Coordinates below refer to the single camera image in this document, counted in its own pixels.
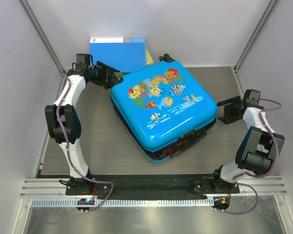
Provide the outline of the blue suitcase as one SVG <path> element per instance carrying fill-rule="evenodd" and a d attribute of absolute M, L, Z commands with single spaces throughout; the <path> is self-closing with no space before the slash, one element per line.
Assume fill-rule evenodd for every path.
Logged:
<path fill-rule="evenodd" d="M 216 123 L 215 100 L 168 54 L 122 77 L 124 81 L 111 88 L 111 101 L 124 126 L 153 163 L 183 153 Z"/>

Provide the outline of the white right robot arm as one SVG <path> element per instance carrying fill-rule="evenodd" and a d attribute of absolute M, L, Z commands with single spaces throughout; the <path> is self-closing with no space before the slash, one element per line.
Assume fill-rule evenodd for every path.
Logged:
<path fill-rule="evenodd" d="M 224 124 L 243 120 L 248 131 L 237 150 L 235 160 L 214 171 L 210 186 L 216 193 L 228 192 L 239 178 L 245 176 L 264 178 L 277 165 L 285 138 L 268 123 L 267 109 L 260 105 L 260 96 L 259 91 L 247 89 L 243 97 L 236 96 L 217 104 L 224 107 L 224 114 L 219 120 Z"/>

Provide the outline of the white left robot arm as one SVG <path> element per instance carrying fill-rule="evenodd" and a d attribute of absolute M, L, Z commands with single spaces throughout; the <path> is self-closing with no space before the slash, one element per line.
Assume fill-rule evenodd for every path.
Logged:
<path fill-rule="evenodd" d="M 77 183 L 83 195 L 90 194 L 94 183 L 90 169 L 84 160 L 80 146 L 82 125 L 76 111 L 81 93 L 92 82 L 110 89 L 115 81 L 120 81 L 120 71 L 101 61 L 94 62 L 90 54 L 77 54 L 71 69 L 62 75 L 66 83 L 58 99 L 44 109 L 49 136 L 61 147 L 70 170 L 70 182 Z"/>

